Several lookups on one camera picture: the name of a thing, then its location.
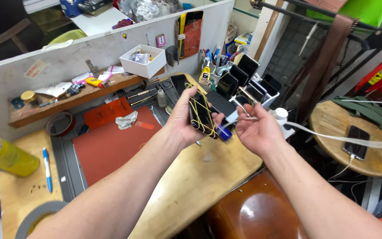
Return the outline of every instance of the yellow lighter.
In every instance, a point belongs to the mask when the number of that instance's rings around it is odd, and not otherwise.
[[[105,87],[109,86],[109,84],[110,84],[110,82],[108,80],[103,81],[103,80],[93,78],[93,77],[86,78],[85,82],[90,84],[90,85],[99,87],[99,88],[105,88]]]

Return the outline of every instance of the tape roll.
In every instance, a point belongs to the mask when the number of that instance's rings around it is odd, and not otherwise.
[[[70,117],[70,123],[69,123],[68,127],[66,129],[61,130],[60,132],[52,133],[51,128],[54,126],[54,124],[57,121],[62,120],[66,117]],[[58,113],[58,114],[54,115],[53,117],[51,117],[47,123],[47,127],[45,127],[45,130],[47,131],[47,134],[49,134],[50,136],[62,137],[64,135],[68,134],[70,131],[72,131],[72,129],[75,127],[75,124],[76,124],[75,117],[72,114],[70,114],[69,112],[65,111],[65,112]]]
[[[45,216],[50,214],[56,214],[58,211],[63,209],[67,205],[67,202],[63,201],[50,201],[46,202],[39,207],[35,208],[29,215],[25,217],[22,224],[20,224],[19,229],[17,229],[15,239],[26,239],[36,224]]]

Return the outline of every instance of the phone wrapped in rubber bands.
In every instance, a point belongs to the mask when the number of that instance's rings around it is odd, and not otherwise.
[[[185,85],[187,89],[192,87],[189,83]],[[192,126],[207,136],[217,139],[219,135],[216,133],[206,96],[197,90],[197,93],[189,99],[188,105]]]

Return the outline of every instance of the rag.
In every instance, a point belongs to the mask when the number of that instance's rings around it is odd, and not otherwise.
[[[119,125],[119,129],[127,129],[137,120],[138,112],[134,111],[125,117],[117,117],[115,122]]]

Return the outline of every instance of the orange mat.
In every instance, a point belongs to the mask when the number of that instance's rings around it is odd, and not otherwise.
[[[147,106],[137,112],[131,128],[120,130],[113,121],[73,139],[89,187],[128,162],[162,128]]]

